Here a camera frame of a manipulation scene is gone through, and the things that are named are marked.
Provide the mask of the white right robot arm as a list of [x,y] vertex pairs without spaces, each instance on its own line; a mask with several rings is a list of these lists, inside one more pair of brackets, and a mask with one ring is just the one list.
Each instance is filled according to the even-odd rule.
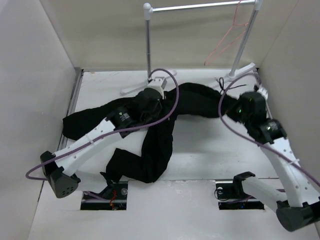
[[248,195],[266,205],[289,232],[319,222],[320,193],[310,183],[316,179],[299,165],[281,123],[267,116],[263,95],[256,91],[241,94],[228,114],[246,128],[246,140],[265,154],[284,188],[280,192],[247,171],[234,176],[233,194],[238,198]]

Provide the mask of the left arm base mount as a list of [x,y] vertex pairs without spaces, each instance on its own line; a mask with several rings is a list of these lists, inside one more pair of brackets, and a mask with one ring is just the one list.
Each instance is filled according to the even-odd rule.
[[127,209],[128,181],[107,186],[100,193],[84,192],[80,204],[82,211],[125,211]]

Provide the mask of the black trousers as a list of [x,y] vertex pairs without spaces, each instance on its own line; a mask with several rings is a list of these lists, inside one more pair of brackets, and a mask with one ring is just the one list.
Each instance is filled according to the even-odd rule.
[[[105,105],[75,112],[65,117],[62,133],[71,140],[78,140],[93,130],[106,116],[118,107],[128,105],[133,98],[124,97]],[[155,182],[167,169],[173,153],[173,130],[179,115],[201,116],[214,119],[219,115],[233,114],[229,109],[237,99],[230,95],[222,97],[219,91],[208,86],[186,82],[179,85],[179,100],[168,120],[148,128],[141,155],[116,148],[101,175],[107,181],[119,182],[122,176],[141,181]]]

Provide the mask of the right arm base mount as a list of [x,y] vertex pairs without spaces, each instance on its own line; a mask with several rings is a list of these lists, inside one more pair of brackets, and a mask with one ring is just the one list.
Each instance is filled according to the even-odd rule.
[[214,197],[218,200],[219,210],[264,210],[265,205],[256,198],[238,193],[232,180],[217,180]]

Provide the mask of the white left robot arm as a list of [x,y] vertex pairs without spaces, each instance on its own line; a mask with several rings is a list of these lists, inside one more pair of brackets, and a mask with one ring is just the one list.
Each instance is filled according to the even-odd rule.
[[131,134],[136,128],[153,123],[159,117],[164,93],[147,87],[127,105],[116,107],[91,131],[68,147],[40,155],[42,171],[58,199],[74,191],[90,191],[100,199],[112,195],[112,186],[100,174],[79,171],[79,168],[107,146]]

